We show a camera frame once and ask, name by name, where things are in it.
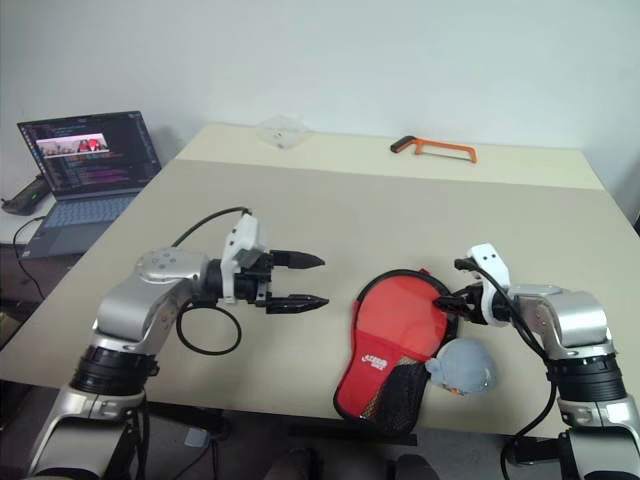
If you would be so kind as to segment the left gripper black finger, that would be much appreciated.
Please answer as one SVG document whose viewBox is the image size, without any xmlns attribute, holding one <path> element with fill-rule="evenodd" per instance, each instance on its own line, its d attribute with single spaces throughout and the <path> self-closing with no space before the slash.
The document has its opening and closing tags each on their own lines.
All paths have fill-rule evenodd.
<svg viewBox="0 0 640 480">
<path fill-rule="evenodd" d="M 270 297 L 265 303 L 267 314 L 298 314 L 319 309 L 329 303 L 328 299 L 306 294 L 291 294 L 286 297 Z"/>
<path fill-rule="evenodd" d="M 271 250 L 269 255 L 272 257 L 274 266 L 286 267 L 288 269 L 304 270 L 325 264 L 325 261 L 320 257 L 299 251 Z"/>
</svg>

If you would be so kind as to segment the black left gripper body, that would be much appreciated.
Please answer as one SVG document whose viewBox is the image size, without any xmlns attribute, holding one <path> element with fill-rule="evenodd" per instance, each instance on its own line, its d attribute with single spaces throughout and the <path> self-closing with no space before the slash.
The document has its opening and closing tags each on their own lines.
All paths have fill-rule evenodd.
<svg viewBox="0 0 640 480">
<path fill-rule="evenodd" d="M 270 253 L 241 250 L 238 265 L 240 271 L 234 274 L 235 299 L 267 309 L 271 300 L 273 256 Z"/>
</svg>

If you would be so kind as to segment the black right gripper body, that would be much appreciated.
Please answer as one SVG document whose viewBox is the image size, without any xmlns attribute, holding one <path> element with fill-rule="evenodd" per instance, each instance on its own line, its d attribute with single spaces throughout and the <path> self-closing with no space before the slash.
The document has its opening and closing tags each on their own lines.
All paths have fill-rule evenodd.
<svg viewBox="0 0 640 480">
<path fill-rule="evenodd" d="M 483 286 L 481 282 L 468 285 L 461 290 L 462 298 L 467 306 L 466 318 L 471 323 L 484 323 L 482 313 Z"/>
</svg>

